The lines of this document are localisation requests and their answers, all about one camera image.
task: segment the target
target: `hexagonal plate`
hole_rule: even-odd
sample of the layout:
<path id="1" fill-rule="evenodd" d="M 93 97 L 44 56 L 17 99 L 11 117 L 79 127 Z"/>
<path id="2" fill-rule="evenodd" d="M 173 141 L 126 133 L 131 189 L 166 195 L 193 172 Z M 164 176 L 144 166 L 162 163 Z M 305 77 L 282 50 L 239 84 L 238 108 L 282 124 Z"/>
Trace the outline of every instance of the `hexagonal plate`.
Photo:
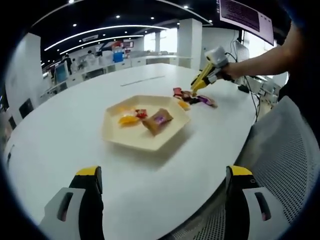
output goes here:
<path id="1" fill-rule="evenodd" d="M 155 114 L 160 108 L 166 109 L 173 120 L 164 126 L 156 136 L 143 126 L 141 122 L 134 126 L 121 127 L 121 107 L 146 109 L 148 116 Z M 168 142 L 179 130 L 190 121 L 185 110 L 179 106 L 177 99 L 166 96 L 137 95 L 109 107 L 104 114 L 102 137 L 106 142 L 123 145 L 129 148 L 145 151 L 156 151 Z"/>

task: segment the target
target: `desk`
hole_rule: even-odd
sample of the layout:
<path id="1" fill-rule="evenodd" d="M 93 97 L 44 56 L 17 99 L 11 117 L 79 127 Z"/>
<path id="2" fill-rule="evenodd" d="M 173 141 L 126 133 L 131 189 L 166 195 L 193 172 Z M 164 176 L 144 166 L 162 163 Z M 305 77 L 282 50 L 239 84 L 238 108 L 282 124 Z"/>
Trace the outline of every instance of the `desk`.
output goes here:
<path id="1" fill-rule="evenodd" d="M 156 153 L 105 143 L 101 126 L 107 107 L 134 95 L 172 96 L 197 74 L 162 63 L 128 68 L 69 88 L 31 112 L 5 149 L 7 155 L 15 145 L 9 176 L 31 219 L 41 221 L 45 205 L 79 169 L 99 165 L 105 239 L 155 240 L 187 220 L 238 157 L 255 120 L 251 96 L 224 80 L 200 90 L 218 108 L 191 106 L 190 123 Z"/>

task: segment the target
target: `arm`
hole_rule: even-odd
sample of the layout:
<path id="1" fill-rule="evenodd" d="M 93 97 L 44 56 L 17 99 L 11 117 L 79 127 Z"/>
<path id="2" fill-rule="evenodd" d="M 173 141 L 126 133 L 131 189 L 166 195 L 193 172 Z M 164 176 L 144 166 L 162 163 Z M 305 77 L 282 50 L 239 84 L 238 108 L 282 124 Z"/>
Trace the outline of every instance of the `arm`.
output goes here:
<path id="1" fill-rule="evenodd" d="M 298 60 L 304 49 L 304 38 L 300 30 L 291 24 L 282 46 L 237 63 L 230 63 L 224 71 L 233 79 L 250 75 L 277 75 L 288 71 Z"/>

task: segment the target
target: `red candy wrapper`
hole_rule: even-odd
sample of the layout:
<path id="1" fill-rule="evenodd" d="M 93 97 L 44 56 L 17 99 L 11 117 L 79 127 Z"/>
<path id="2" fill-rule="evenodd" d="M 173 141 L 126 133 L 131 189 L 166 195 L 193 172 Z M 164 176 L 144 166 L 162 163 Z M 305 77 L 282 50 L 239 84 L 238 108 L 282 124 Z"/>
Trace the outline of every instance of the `red candy wrapper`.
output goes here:
<path id="1" fill-rule="evenodd" d="M 180 87 L 175 87 L 173 89 L 173 95 L 181 97 L 182 96 L 181 88 Z"/>
<path id="2" fill-rule="evenodd" d="M 135 111 L 136 111 L 136 116 L 140 119 L 144 119 L 148 117 L 146 109 L 137 109 Z"/>

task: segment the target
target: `ceiling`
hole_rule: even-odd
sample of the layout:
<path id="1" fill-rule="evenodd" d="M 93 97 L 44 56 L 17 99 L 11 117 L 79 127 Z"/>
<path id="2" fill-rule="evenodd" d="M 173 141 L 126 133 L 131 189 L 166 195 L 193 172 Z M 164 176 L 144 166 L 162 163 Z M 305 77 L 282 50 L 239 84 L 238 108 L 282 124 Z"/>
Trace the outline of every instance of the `ceiling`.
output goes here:
<path id="1" fill-rule="evenodd" d="M 189 10 L 197 13 L 206 20 L 212 20 L 212 27 L 232 28 L 233 25 L 219 21 L 216 0 L 169 0 L 179 6 L 187 5 Z M 274 27 L 287 32 L 289 22 L 285 12 L 279 7 L 276 0 L 237 0 L 246 4 L 272 19 Z M 85 31 L 118 25 L 161 25 L 172 28 L 182 19 L 195 18 L 204 25 L 209 25 L 206 20 L 181 9 L 177 6 L 158 0 L 76 0 L 68 4 L 68 0 L 42 1 L 37 4 L 37 12 L 34 13 L 34 24 L 29 32 L 41 37 L 41 59 L 48 65 L 48 60 L 58 60 L 60 53 L 80 44 L 79 40 L 99 35 L 98 39 L 112 38 L 116 36 L 133 35 L 138 31 L 144 33 L 141 27 L 122 27 L 100 30 L 73 37 L 60 43 L 51 49 L 44 51 L 52 44 L 72 35 Z M 148 29 L 148 33 L 160 31 Z"/>

